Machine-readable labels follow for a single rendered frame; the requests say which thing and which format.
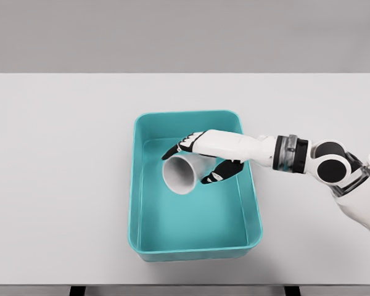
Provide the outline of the teal plastic basket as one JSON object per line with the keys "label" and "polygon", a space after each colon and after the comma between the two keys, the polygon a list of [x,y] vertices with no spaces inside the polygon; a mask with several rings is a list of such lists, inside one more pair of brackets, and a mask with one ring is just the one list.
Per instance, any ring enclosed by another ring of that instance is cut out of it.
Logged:
{"label": "teal plastic basket", "polygon": [[128,241],[145,261],[237,258],[261,241],[248,165],[186,195],[175,194],[163,180],[164,153],[188,134],[209,129],[241,133],[242,124],[229,110],[145,113],[134,123]]}

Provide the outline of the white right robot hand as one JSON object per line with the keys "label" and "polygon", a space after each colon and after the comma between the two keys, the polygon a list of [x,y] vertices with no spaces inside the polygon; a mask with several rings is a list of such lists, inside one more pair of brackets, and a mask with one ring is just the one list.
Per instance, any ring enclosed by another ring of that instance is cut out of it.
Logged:
{"label": "white right robot hand", "polygon": [[243,135],[216,129],[194,132],[168,149],[162,156],[167,160],[185,151],[207,157],[222,158],[223,161],[201,179],[202,184],[223,181],[237,175],[244,169],[245,147],[241,144]]}

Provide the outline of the white paper cup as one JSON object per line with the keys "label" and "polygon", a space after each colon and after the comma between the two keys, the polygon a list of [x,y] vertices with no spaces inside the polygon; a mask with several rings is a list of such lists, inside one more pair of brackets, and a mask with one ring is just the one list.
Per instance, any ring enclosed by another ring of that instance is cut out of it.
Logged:
{"label": "white paper cup", "polygon": [[162,176],[167,187],[176,194],[186,195],[195,189],[216,165],[216,158],[199,154],[176,154],[165,160]]}

